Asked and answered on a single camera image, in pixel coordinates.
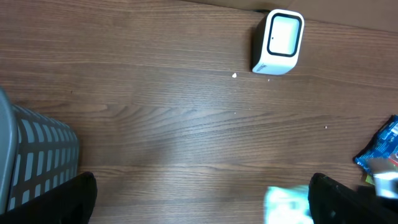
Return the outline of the blue snack packet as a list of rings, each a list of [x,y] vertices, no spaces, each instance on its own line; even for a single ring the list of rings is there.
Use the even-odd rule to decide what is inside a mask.
[[[397,115],[395,114],[374,134],[368,145],[353,157],[353,162],[368,174],[372,174],[369,159],[388,159],[396,153]]]

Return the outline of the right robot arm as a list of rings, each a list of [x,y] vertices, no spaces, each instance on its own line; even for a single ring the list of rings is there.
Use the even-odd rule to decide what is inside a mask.
[[[308,189],[314,223],[397,224],[397,200],[378,197],[374,186],[360,185],[353,190],[316,173]]]

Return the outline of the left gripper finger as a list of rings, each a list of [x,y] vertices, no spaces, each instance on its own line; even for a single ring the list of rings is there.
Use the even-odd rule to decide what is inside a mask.
[[[98,189],[91,172],[84,172],[58,187],[1,215],[1,224],[89,222]]]

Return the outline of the mint green white packet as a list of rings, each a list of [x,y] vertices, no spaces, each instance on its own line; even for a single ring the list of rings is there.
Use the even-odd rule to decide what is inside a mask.
[[[308,202],[308,186],[270,186],[264,196],[265,224],[313,224]]]

